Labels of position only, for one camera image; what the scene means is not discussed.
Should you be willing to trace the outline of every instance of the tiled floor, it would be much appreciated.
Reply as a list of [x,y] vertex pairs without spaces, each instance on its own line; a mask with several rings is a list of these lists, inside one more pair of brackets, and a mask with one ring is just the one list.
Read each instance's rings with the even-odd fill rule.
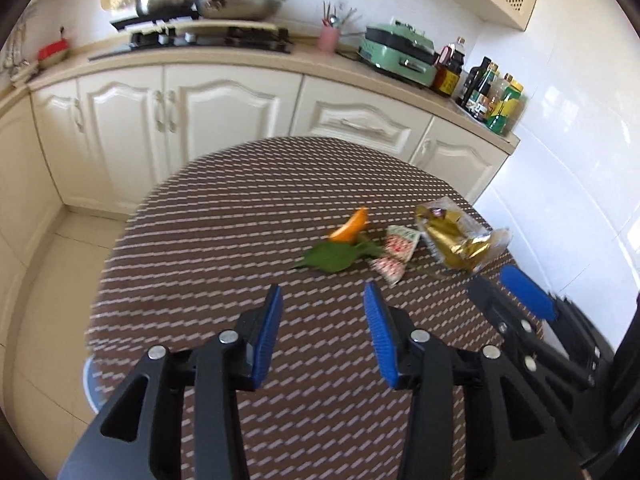
[[15,351],[14,431],[54,479],[94,414],[84,398],[84,331],[124,222],[69,213],[34,280]]

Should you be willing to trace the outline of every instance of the orange peel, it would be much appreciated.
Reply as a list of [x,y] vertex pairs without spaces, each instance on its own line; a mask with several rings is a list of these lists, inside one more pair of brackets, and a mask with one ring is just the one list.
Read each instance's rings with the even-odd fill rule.
[[329,234],[329,240],[332,242],[345,242],[353,244],[358,237],[358,233],[364,229],[369,219],[369,209],[361,207],[358,209],[346,224],[337,228]]

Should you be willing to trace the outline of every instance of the soy sauce bottle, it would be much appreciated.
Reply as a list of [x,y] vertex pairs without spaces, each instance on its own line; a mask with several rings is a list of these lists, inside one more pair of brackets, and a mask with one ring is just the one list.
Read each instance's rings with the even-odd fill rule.
[[438,59],[438,71],[431,89],[444,97],[451,97],[460,80],[465,63],[465,38],[458,37],[456,43],[448,44]]

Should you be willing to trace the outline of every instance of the brown tablecloth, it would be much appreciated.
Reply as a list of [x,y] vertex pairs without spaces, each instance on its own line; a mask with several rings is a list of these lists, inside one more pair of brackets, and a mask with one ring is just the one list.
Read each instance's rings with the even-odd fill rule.
[[[389,304],[450,345],[478,350],[499,336],[466,298],[466,276],[437,281],[409,270],[390,288],[366,262],[329,275],[292,264],[360,206],[382,237],[389,224],[411,226],[418,203],[443,195],[483,221],[443,181],[341,140],[260,140],[192,162],[148,197],[106,263],[89,332],[104,391],[145,349],[200,345],[279,283],[285,312],[271,371],[261,390],[238,394],[252,479],[394,479],[410,394],[390,390],[379,374],[365,282],[376,280]],[[436,265],[425,247],[414,259]],[[511,262],[505,254],[483,274],[495,280]],[[185,479],[194,477],[192,393]],[[462,478],[459,391],[456,399],[453,476]]]

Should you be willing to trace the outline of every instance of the pink utensil holder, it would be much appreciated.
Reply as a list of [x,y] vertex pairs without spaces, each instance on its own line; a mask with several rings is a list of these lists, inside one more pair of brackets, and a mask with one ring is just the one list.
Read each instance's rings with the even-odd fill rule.
[[338,40],[340,40],[340,29],[323,25],[316,47],[326,54],[334,54],[335,47],[338,46]]

